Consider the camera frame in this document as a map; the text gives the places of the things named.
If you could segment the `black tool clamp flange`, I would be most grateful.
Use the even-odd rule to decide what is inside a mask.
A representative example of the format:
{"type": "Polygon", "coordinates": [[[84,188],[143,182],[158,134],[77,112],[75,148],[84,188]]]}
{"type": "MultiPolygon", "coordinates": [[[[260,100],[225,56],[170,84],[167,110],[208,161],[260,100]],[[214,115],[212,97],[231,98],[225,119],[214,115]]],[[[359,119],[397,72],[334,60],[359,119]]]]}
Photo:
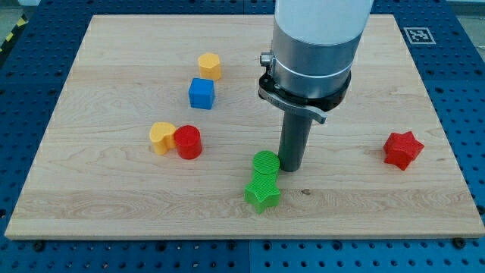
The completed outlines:
{"type": "Polygon", "coordinates": [[[279,87],[274,78],[265,72],[258,80],[258,95],[280,110],[324,124],[327,112],[337,107],[344,99],[352,79],[349,74],[344,84],[334,93],[320,98],[304,98],[279,87]]]}

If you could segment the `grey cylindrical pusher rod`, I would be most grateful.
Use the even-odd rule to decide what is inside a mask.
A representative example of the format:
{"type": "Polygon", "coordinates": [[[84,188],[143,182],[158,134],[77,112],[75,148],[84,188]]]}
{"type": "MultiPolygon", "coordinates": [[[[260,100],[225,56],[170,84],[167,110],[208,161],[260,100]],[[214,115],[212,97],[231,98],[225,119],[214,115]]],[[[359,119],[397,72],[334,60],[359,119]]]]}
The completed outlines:
{"type": "Polygon", "coordinates": [[[281,170],[294,172],[300,168],[311,123],[310,118],[284,113],[278,151],[281,170]]]}

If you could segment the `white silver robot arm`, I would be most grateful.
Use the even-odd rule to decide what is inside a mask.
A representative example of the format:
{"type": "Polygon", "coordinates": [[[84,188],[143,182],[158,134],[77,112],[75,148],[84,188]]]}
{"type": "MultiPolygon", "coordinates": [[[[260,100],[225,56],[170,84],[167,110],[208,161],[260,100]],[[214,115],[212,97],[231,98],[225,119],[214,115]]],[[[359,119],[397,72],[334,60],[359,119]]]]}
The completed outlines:
{"type": "Polygon", "coordinates": [[[283,171],[302,163],[313,122],[344,99],[374,0],[279,0],[258,94],[284,112],[278,157],[283,171]]]}

